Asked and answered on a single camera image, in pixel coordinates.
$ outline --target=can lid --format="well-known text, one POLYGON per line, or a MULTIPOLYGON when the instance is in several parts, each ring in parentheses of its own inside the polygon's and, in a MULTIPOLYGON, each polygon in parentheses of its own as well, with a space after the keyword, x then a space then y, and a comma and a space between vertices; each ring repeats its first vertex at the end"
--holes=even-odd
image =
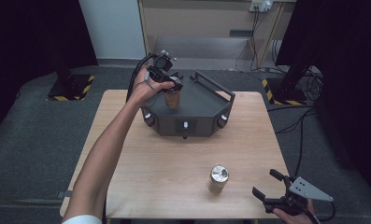
POLYGON ((229 178, 228 170, 223 166, 214 166, 211 170, 212 178, 217 182, 225 182, 229 178))

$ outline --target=human arm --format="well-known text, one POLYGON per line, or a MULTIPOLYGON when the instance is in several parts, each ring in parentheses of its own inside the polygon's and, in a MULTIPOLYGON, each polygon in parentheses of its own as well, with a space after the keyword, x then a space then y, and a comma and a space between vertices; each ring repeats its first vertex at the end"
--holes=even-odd
MULTIPOLYGON (((313 207, 313 202, 310 199, 307 200, 307 210, 314 216, 315 210, 313 207)), ((290 216, 278 208, 273 209, 273 213, 287 224, 313 224, 305 213, 298 216, 290 216)))
POLYGON ((140 70, 130 99, 94 143, 74 185, 63 222, 79 215, 102 217, 107 189, 138 109, 157 91, 174 85, 151 79, 148 85, 144 82, 146 72, 145 67, 140 70))

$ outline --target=electrical outlet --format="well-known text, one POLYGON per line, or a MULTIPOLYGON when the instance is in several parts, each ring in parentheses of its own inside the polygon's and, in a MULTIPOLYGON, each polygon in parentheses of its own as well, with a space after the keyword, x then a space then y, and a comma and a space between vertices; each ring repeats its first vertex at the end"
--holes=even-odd
POLYGON ((262 6, 262 0, 252 0, 250 5, 250 11, 258 11, 262 6))
POLYGON ((250 11, 268 12, 272 8, 272 0, 252 0, 250 11))
POLYGON ((272 8, 273 1, 263 0, 260 11, 268 12, 272 8))

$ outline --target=sleeve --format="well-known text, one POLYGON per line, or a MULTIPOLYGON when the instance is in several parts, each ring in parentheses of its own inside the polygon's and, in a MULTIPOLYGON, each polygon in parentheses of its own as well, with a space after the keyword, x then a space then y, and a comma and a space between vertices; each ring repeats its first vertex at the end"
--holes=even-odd
POLYGON ((102 224, 100 218, 90 215, 71 217, 63 224, 102 224))

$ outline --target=wooden table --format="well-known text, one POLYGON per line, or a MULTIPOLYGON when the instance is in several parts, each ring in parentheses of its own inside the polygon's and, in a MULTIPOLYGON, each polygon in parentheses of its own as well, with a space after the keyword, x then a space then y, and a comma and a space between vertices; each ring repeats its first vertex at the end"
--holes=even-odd
MULTIPOLYGON (((107 195, 108 218, 274 218, 264 211, 252 187, 266 197, 284 195, 269 175, 287 174, 277 138, 258 92, 235 92, 228 124, 211 137, 162 137, 143 121, 131 127, 107 195), (217 163, 229 171, 221 194, 208 190, 217 163)), ((68 189, 94 141, 124 104, 126 91, 106 91, 68 189)), ((64 199, 61 215, 68 206, 64 199)))

